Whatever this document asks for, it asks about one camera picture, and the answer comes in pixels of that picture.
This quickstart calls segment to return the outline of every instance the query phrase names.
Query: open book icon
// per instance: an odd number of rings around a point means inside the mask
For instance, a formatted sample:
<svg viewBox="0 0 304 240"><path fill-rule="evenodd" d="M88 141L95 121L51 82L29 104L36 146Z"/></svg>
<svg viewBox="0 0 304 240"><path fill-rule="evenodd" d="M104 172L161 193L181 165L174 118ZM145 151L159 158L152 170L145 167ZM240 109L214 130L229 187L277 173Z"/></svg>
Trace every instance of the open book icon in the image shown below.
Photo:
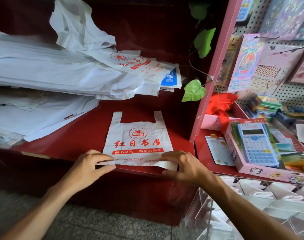
<svg viewBox="0 0 304 240"><path fill-rule="evenodd" d="M144 132L143 131L134 131L133 133L132 133L132 136L144 136Z"/></svg>

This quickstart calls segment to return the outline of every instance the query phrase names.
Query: pink cardboard box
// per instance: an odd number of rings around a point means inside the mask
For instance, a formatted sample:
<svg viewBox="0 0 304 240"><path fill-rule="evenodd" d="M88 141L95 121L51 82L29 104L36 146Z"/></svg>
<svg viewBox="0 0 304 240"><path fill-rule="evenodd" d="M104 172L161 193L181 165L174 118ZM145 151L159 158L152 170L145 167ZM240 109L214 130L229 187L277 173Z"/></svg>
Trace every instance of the pink cardboard box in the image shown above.
<svg viewBox="0 0 304 240"><path fill-rule="evenodd" d="M231 111L232 111L234 117L230 117L230 120L236 119L236 118L239 118L239 119L248 119L249 118L236 102L234 102L231 105ZM201 124L201 129L221 131L221 122L220 122L219 117L217 115L211 115L211 114L204 115L204 119Z"/></svg>
<svg viewBox="0 0 304 240"><path fill-rule="evenodd" d="M239 123L265 123L264 119L244 119L238 121ZM304 185L304 173L298 173L278 168L264 167L246 162L242 152L239 150L239 147L234 140L231 122L233 123L233 120L230 120L230 124L227 128L227 131L224 133L224 137L230 151L232 152L234 164L237 167L238 172L255 175L263 178L290 182L293 184Z"/></svg>

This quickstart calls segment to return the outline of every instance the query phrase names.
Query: forearm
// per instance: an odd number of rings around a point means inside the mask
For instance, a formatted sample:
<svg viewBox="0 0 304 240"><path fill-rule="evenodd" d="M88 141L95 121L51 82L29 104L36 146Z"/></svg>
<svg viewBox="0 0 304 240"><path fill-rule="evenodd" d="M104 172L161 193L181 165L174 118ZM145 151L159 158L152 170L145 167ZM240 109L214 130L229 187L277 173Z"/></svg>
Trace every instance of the forearm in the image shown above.
<svg viewBox="0 0 304 240"><path fill-rule="evenodd" d="M42 239L55 216L71 197L55 185L50 188L41 202L0 240L39 240Z"/></svg>
<svg viewBox="0 0 304 240"><path fill-rule="evenodd" d="M301 239L230 189L219 176L208 174L201 187L220 206L244 239Z"/></svg>

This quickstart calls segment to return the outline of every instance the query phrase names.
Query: granite floor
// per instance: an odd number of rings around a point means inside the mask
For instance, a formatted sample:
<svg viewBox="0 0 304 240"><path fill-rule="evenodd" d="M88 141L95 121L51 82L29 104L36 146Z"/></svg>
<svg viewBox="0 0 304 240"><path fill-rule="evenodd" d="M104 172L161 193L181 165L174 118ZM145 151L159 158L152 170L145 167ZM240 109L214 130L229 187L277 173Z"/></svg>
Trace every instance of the granite floor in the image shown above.
<svg viewBox="0 0 304 240"><path fill-rule="evenodd" d="M0 235L38 200L0 190ZM179 240L179 230L178 227L67 204L43 239Z"/></svg>

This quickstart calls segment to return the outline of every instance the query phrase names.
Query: phone number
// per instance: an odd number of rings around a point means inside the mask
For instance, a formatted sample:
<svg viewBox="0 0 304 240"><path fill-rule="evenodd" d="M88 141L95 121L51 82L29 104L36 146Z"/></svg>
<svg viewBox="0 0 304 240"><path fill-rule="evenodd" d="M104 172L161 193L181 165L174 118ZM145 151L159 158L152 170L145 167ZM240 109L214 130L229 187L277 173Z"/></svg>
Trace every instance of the phone number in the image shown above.
<svg viewBox="0 0 304 240"><path fill-rule="evenodd" d="M138 158L123 158L122 160L125 160L125 161L143 160L143 157L138 157Z"/></svg>

